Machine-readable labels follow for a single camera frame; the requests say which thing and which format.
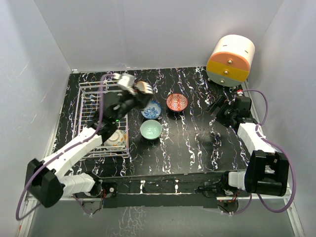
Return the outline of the white bowl orange rim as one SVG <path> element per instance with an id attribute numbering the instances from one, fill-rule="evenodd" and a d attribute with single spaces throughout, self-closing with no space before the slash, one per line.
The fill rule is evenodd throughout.
<path id="1" fill-rule="evenodd" d="M 144 81 L 138 81 L 135 84 L 135 87 L 138 91 L 140 91 L 143 94 L 154 94 L 154 90 L 150 84 Z"/>

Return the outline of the white floral bowl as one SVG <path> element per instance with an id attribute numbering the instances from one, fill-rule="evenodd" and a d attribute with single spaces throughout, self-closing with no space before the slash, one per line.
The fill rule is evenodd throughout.
<path id="1" fill-rule="evenodd" d="M 104 142 L 104 146 L 109 151 L 120 151 L 126 148 L 126 133 L 116 130 L 113 135 Z"/>

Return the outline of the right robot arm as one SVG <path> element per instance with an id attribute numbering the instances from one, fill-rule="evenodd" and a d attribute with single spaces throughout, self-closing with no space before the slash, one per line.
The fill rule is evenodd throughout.
<path id="1" fill-rule="evenodd" d="M 219 96 L 209 107 L 217 122 L 236 131 L 251 155 L 246 170 L 226 171 L 222 175 L 220 190 L 226 196 L 241 190 L 282 197 L 287 190 L 289 162 L 284 153 L 266 142 L 260 124 L 251 115 L 251 105 L 249 97 L 237 96 L 229 101 Z"/>

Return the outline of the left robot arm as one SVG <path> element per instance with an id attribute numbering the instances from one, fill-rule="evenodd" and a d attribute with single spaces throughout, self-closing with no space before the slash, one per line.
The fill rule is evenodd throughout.
<path id="1" fill-rule="evenodd" d="M 139 86 L 123 92 L 100 94 L 99 108 L 92 121 L 57 154 L 42 160 L 36 158 L 27 165 L 25 189 L 44 207 L 52 207 L 65 194 L 86 192 L 91 197 L 101 194 L 102 185 L 90 176 L 72 184 L 62 181 L 67 171 L 91 150 L 105 143 L 117 130 L 117 123 L 132 109 L 144 109 L 153 98 L 151 87 Z"/>

